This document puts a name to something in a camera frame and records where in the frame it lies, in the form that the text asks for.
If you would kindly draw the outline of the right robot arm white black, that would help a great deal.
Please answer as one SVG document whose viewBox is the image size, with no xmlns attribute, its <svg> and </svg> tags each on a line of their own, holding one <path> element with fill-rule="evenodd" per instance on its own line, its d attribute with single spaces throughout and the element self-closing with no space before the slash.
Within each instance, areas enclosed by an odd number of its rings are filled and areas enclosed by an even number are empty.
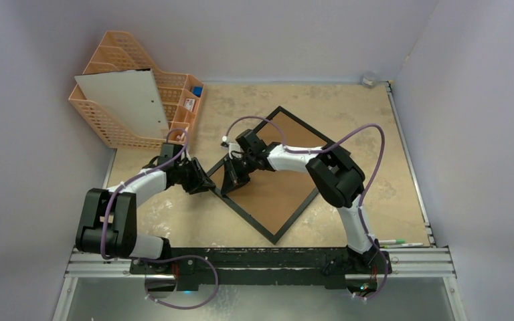
<svg viewBox="0 0 514 321">
<path fill-rule="evenodd" d="M 224 138 L 222 144 L 228 147 L 228 155 L 223 159 L 222 195 L 247 185 L 254 171 L 306 173 L 322 198 L 340 216 L 350 266 L 357 272 L 365 272 L 375 264 L 376 242 L 369 233 L 360 205 L 365 174 L 344 148 L 302 148 L 281 142 L 265 143 L 254 130 L 243 131 L 235 142 Z"/>
</svg>

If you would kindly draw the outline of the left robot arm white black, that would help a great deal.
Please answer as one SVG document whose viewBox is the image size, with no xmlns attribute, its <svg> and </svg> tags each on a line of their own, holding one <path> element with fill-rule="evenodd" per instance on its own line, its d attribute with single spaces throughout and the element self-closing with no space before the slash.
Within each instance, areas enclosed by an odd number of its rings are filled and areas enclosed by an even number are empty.
<svg viewBox="0 0 514 321">
<path fill-rule="evenodd" d="M 204 193 L 215 183 L 180 144 L 165 143 L 135 176 L 108 189 L 90 189 L 76 232 L 79 251 L 103 259 L 143 259 L 158 274 L 173 264 L 168 239 L 138 232 L 137 210 L 150 198 L 179 185 L 189 194 Z"/>
</svg>

